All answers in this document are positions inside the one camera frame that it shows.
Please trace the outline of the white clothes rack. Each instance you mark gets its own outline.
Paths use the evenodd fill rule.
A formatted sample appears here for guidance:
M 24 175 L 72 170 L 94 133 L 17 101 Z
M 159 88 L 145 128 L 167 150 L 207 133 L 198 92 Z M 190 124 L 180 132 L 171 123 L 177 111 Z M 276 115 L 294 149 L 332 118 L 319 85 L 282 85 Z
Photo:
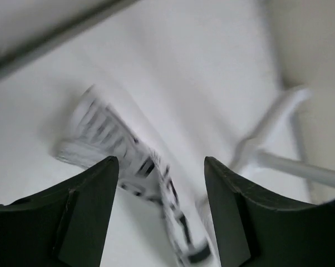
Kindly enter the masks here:
M 335 199 L 335 117 L 329 112 L 307 112 L 310 125 L 305 125 L 297 109 L 311 96 L 305 86 L 294 86 L 274 96 L 274 101 L 258 109 L 260 120 L 241 140 L 230 164 L 235 172 L 250 176 L 258 168 L 272 169 L 304 179 L 313 201 Z M 290 159 L 269 149 L 275 136 L 290 124 L 299 159 Z

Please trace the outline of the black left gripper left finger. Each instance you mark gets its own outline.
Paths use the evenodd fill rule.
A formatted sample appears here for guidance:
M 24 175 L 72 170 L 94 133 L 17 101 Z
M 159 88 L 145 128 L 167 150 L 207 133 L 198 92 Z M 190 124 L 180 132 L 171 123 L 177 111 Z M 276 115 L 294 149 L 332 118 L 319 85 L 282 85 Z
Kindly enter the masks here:
M 110 156 L 9 205 L 0 204 L 0 266 L 99 266 L 119 176 Z

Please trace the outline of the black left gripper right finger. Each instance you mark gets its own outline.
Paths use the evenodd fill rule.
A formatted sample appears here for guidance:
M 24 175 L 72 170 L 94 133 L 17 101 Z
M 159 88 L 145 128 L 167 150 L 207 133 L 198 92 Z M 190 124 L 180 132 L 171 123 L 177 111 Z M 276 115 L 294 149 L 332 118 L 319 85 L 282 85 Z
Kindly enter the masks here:
M 213 157 L 204 175 L 222 266 L 335 266 L 335 200 L 290 199 Z

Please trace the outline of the newspaper print trousers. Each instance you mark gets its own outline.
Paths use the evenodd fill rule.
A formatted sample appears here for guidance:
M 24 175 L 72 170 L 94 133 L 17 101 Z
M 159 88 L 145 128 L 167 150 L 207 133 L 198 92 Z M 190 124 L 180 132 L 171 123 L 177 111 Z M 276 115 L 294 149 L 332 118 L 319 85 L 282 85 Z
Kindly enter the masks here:
M 108 156 L 119 161 L 119 188 L 160 208 L 178 266 L 220 265 L 187 183 L 90 87 L 79 98 L 55 157 L 88 169 Z

